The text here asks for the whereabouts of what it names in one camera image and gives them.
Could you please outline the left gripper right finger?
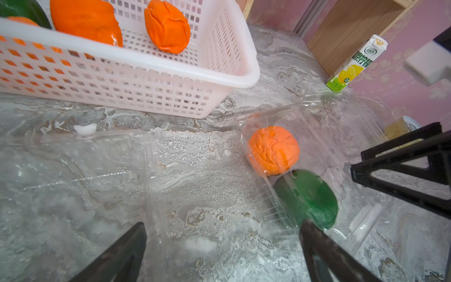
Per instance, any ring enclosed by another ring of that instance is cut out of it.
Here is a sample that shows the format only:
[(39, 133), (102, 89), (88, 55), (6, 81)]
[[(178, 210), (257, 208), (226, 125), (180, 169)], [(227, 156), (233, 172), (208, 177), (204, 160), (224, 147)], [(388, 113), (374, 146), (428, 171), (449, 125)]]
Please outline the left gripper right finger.
[(312, 220), (300, 227), (300, 243), (313, 282), (378, 282), (363, 265), (319, 229)]

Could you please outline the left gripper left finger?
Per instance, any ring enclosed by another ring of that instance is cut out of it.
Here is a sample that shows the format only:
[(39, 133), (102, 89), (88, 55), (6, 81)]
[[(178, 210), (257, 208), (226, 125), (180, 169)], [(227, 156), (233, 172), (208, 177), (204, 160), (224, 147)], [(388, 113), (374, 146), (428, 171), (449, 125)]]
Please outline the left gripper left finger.
[(136, 282), (146, 242), (144, 223), (138, 222), (71, 281)]

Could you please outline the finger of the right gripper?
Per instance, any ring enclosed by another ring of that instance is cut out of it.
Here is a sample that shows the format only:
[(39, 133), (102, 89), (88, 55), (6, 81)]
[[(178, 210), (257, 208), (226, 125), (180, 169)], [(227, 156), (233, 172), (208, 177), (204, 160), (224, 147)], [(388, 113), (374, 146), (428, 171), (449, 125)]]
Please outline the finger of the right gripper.
[(355, 183), (393, 196), (439, 216), (451, 218), (451, 201), (377, 179), (371, 173), (392, 170), (443, 185), (451, 184), (451, 133), (427, 138), (409, 147), (351, 166)]
[(402, 149), (421, 141), (425, 141), (431, 137), (439, 135), (440, 133), (442, 133), (441, 124), (439, 122), (434, 122), (392, 140), (386, 141), (380, 145), (364, 150), (361, 152), (361, 159), (362, 161), (368, 161), (379, 155), (383, 155), (384, 153), (393, 152), (394, 150)]

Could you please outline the green fruit container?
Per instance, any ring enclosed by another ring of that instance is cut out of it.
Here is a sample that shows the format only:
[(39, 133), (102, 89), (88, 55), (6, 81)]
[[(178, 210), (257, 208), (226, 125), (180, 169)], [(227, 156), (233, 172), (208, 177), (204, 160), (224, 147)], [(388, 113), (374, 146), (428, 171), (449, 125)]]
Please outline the green fruit container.
[(319, 228), (335, 224), (339, 206), (329, 185), (309, 170), (296, 169), (280, 176), (274, 190), (290, 220), (298, 226), (311, 219)]
[(40, 27), (52, 29), (45, 11), (35, 0), (1, 0), (1, 17), (11, 16), (28, 18)]

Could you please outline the clear clamshell container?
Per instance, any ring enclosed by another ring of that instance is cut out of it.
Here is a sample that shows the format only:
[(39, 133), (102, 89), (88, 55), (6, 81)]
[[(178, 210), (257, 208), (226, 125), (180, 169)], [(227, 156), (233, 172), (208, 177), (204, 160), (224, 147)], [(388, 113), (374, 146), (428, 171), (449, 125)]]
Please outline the clear clamshell container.
[[(299, 103), (258, 109), (236, 117), (235, 128), (249, 162), (251, 135), (261, 128), (280, 126), (293, 134), (300, 148), (299, 160), (287, 172), (309, 170), (322, 178), (338, 200), (339, 212), (327, 236), (355, 255), (379, 219), (382, 205), (376, 194), (353, 182), (351, 165), (361, 161), (361, 152), (386, 141), (384, 129), (395, 118), (388, 106), (355, 94), (312, 94)], [(274, 190), (282, 176), (265, 176), (264, 191), (272, 204), (270, 216), (284, 228), (283, 235), (299, 232)]]
[(138, 281), (166, 260), (153, 135), (113, 130), (1, 139), (1, 280), (68, 282), (127, 231)]

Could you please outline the orange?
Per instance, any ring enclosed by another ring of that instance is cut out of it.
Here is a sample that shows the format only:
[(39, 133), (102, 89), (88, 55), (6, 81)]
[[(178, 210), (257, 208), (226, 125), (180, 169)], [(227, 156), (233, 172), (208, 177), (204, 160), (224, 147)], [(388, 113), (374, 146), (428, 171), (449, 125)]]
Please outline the orange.
[(190, 25), (183, 13), (171, 3), (150, 1), (144, 9), (144, 21), (149, 38), (160, 51), (180, 54), (188, 46)]
[(49, 6), (57, 31), (123, 47), (122, 31), (109, 2), (50, 0)]
[(25, 18), (25, 17), (21, 17), (21, 16), (9, 16), (7, 18), (8, 20), (11, 21), (15, 21), (15, 22), (20, 22), (22, 24), (27, 24), (27, 25), (31, 25), (31, 26), (35, 26), (38, 27), (39, 25), (34, 22), (33, 20), (29, 19), (29, 18)]
[(257, 162), (257, 171), (265, 176), (281, 175), (299, 160), (297, 140), (283, 127), (270, 126), (258, 129), (249, 140)]

